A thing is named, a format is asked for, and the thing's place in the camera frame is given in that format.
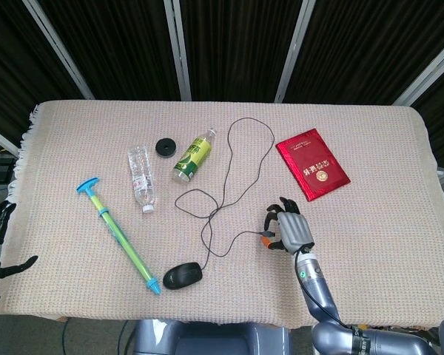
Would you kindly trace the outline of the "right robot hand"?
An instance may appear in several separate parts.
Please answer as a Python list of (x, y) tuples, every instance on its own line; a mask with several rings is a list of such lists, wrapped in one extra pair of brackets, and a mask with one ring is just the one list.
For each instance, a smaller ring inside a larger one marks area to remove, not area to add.
[[(306, 218), (291, 199), (280, 197), (283, 204), (272, 204), (266, 210), (263, 231), (260, 232), (262, 244), (270, 250), (284, 250), (291, 255), (297, 253), (308, 254), (315, 245), (312, 233)], [(280, 239), (274, 241), (277, 236), (275, 231), (270, 231), (270, 223), (277, 222)]]

